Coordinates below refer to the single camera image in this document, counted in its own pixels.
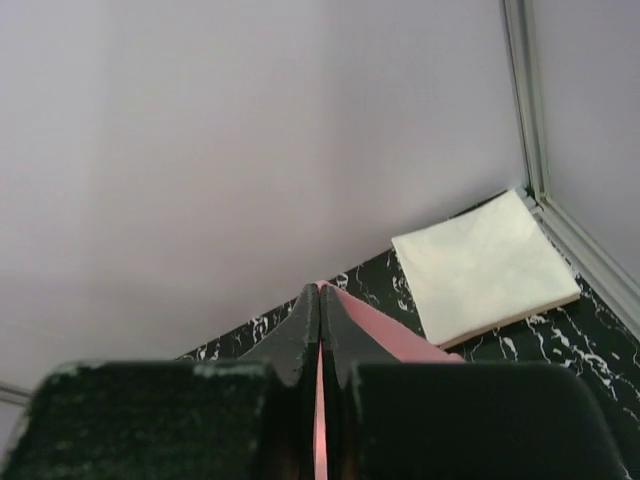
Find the pink t shirt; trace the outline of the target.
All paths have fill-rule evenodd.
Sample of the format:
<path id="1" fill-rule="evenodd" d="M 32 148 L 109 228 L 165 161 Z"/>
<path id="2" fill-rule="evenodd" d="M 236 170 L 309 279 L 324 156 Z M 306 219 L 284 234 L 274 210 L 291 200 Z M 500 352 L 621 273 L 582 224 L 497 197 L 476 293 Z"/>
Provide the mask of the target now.
<path id="1" fill-rule="evenodd" d="M 381 345 L 395 359 L 405 363 L 463 362 L 455 353 L 448 353 L 416 335 L 396 319 L 389 317 L 369 304 L 335 287 L 327 281 L 317 281 L 319 288 L 329 287 L 338 297 L 352 321 Z M 324 374 L 322 354 L 318 354 L 314 415 L 314 478 L 328 478 L 326 441 Z"/>

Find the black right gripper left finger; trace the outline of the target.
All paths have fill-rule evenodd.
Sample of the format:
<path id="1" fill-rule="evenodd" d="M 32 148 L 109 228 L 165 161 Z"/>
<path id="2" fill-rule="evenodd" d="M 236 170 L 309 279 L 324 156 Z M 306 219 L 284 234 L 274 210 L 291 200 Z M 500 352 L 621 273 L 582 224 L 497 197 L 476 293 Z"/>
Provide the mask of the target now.
<path id="1" fill-rule="evenodd" d="M 78 362 L 46 377 L 5 479 L 310 479 L 320 291 L 236 360 Z"/>

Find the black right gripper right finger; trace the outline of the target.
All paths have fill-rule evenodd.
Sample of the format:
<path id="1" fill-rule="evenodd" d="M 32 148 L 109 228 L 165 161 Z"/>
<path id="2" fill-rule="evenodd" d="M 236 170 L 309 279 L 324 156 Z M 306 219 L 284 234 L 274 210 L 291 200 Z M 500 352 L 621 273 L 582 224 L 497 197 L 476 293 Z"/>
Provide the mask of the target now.
<path id="1" fill-rule="evenodd" d="M 405 363 L 320 288 L 327 479 L 625 479 L 602 410 L 540 362 Z"/>

